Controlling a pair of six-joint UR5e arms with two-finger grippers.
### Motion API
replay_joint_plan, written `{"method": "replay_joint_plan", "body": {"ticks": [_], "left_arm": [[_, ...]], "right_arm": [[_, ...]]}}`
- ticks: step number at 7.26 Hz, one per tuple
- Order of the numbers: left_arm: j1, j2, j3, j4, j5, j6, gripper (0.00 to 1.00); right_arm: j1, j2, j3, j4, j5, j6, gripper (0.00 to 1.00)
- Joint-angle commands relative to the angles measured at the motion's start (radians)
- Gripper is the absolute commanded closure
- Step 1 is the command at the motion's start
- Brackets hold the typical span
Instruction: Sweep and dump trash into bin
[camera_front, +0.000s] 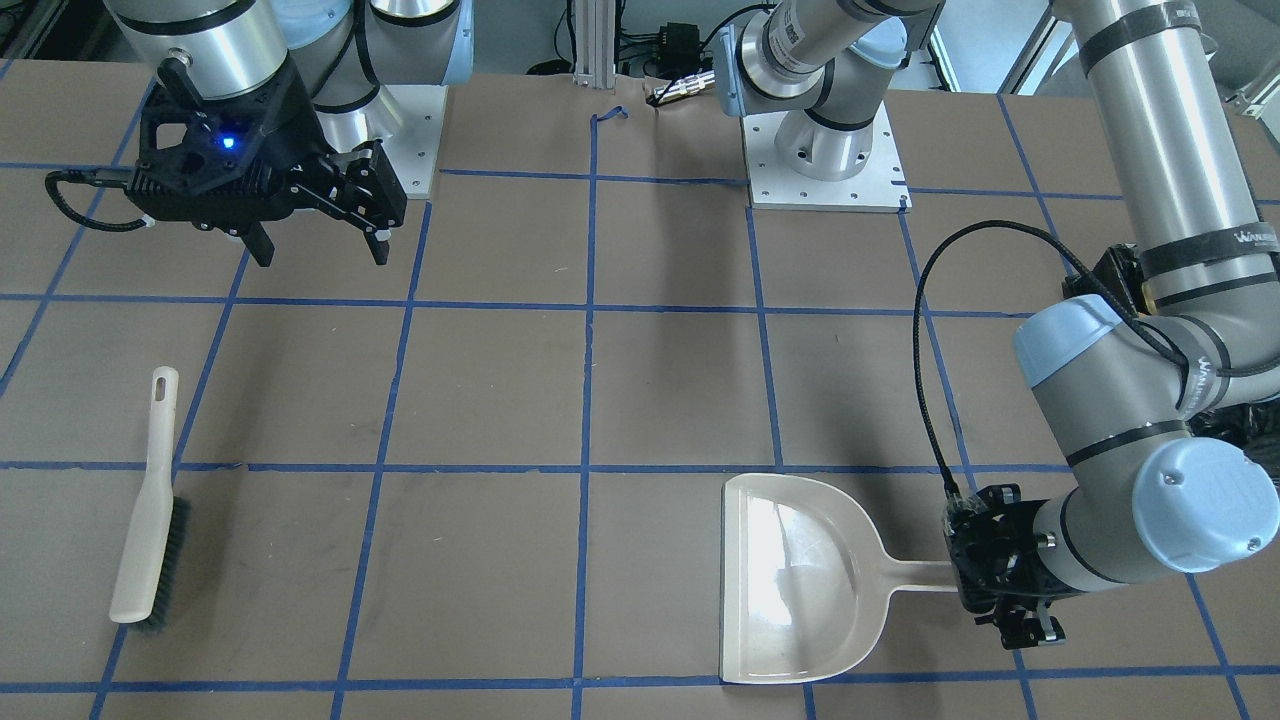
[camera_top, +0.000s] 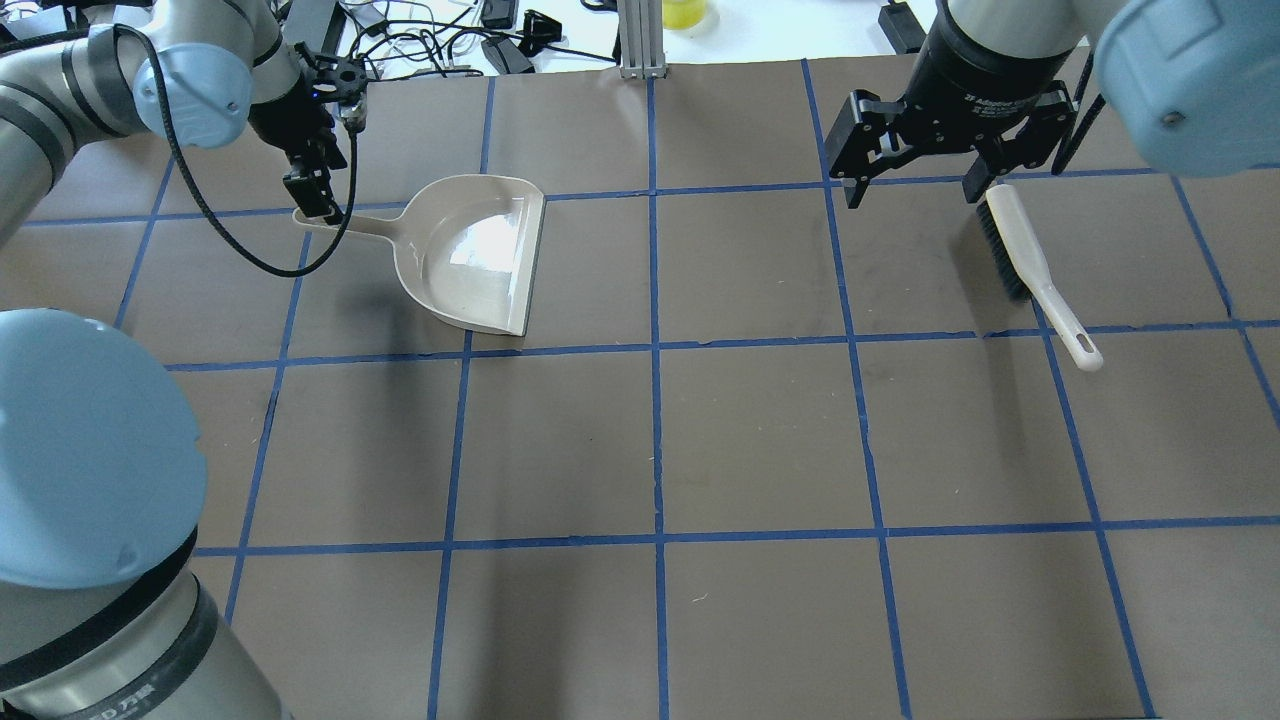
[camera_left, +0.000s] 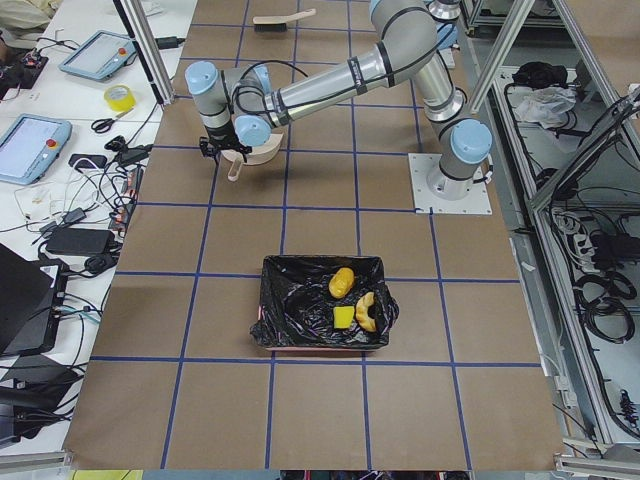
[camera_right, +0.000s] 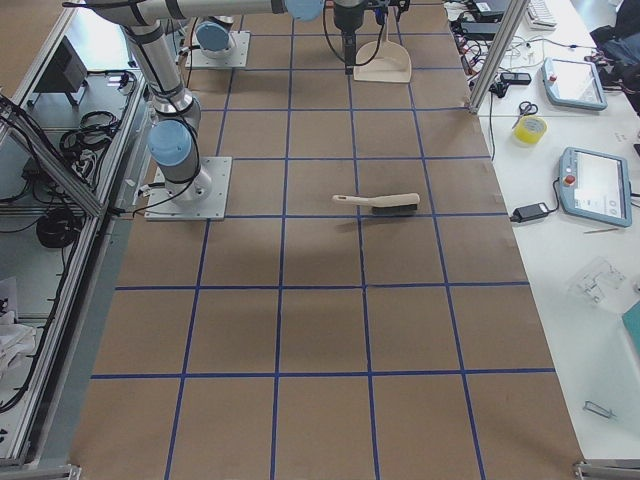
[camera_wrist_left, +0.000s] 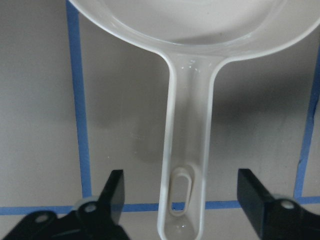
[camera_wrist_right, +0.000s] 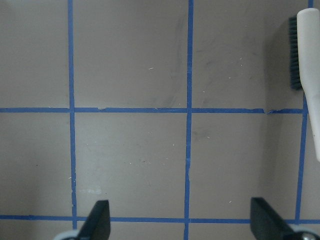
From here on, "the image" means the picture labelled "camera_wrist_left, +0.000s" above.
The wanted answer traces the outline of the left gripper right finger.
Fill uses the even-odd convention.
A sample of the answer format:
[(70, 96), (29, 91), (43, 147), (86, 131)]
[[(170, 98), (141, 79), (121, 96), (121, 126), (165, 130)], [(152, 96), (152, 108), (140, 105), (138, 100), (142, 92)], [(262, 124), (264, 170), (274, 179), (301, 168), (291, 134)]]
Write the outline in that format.
[(250, 169), (237, 172), (237, 200), (261, 240), (318, 240), (320, 216), (271, 194)]

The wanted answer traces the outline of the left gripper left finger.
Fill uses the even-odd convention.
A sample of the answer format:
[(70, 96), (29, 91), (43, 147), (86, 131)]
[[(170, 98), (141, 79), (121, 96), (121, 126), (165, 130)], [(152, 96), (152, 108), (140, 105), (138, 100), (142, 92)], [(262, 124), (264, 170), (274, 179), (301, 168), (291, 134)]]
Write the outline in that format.
[(125, 201), (124, 171), (112, 170), (96, 200), (89, 200), (67, 215), (34, 211), (22, 218), (6, 240), (128, 240), (119, 221)]

